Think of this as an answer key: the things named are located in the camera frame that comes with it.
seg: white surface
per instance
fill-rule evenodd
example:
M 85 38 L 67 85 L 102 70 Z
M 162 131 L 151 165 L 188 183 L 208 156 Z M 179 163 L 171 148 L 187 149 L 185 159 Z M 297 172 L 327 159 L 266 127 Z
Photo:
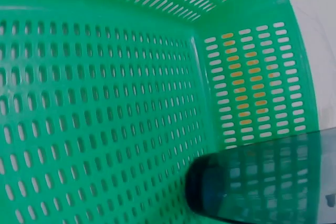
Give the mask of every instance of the white surface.
M 307 50 L 317 99 L 320 129 L 336 127 L 336 1 L 291 0 Z M 336 181 L 336 158 L 323 157 L 318 223 L 336 223 L 336 209 L 325 196 Z

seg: basket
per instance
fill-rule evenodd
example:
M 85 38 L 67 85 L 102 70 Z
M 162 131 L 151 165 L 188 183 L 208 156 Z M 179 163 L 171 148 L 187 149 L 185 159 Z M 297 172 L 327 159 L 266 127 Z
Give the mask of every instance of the basket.
M 289 0 L 0 8 L 2 223 L 213 223 L 194 158 L 318 130 Z

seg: perforated plastic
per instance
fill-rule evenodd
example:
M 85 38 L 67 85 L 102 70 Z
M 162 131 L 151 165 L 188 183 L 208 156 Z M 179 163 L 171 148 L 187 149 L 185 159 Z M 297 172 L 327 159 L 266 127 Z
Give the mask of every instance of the perforated plastic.
M 195 157 L 317 128 L 277 1 L 1 0 L 3 222 L 212 222 L 183 198 Z

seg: green plastic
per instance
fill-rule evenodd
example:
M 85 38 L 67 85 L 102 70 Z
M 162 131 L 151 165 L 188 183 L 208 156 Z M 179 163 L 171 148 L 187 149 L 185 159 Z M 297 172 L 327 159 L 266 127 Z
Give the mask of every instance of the green plastic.
M 0 3 L 3 223 L 212 223 L 192 214 L 183 198 L 185 172 L 195 157 L 318 129 L 307 56 L 289 0 Z M 286 35 L 275 35 L 283 30 L 273 28 L 280 22 Z M 263 25 L 271 36 L 258 39 L 256 28 Z M 249 75 L 248 51 L 242 49 L 251 43 L 243 44 L 246 36 L 239 35 L 245 29 L 254 37 L 250 51 L 257 52 L 253 59 L 259 60 L 255 67 L 267 101 L 258 108 L 249 81 L 257 74 Z M 232 38 L 221 38 L 229 33 Z M 280 45 L 281 37 L 289 42 Z M 209 38 L 215 43 L 206 43 Z M 233 39 L 237 52 L 230 56 L 239 60 L 228 62 L 230 47 L 223 43 Z M 272 45 L 262 47 L 264 40 Z M 218 48 L 207 50 L 213 44 Z M 279 47 L 285 44 L 294 66 L 284 66 L 289 60 Z M 270 47 L 278 70 L 267 70 L 262 50 Z M 225 78 L 220 89 L 208 57 L 213 52 L 223 68 L 218 76 Z M 236 62 L 241 78 L 230 77 Z M 296 73 L 286 75 L 290 69 Z M 268 78 L 274 72 L 280 76 L 272 81 L 281 81 L 284 90 L 279 104 L 286 105 L 285 119 L 274 110 L 277 96 Z M 299 77 L 295 85 L 288 83 L 291 77 Z M 236 79 L 244 84 L 233 86 Z M 297 84 L 299 90 L 289 91 Z M 239 87 L 248 100 L 235 101 Z M 219 98 L 221 91 L 227 96 Z M 293 102 L 302 105 L 293 109 Z M 249 108 L 237 109 L 241 103 Z M 268 123 L 258 121 L 259 108 L 268 110 Z M 251 124 L 241 126 L 238 114 L 247 111 Z M 269 129 L 260 129 L 266 124 Z M 234 137 L 223 135 L 231 130 Z M 271 135 L 260 137 L 264 132 Z

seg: green plastic basket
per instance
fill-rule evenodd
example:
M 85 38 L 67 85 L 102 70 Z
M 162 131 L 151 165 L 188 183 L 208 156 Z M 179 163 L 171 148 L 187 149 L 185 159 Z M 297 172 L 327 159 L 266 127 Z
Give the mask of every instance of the green plastic basket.
M 318 129 L 289 0 L 0 3 L 1 223 L 212 223 L 195 157 Z

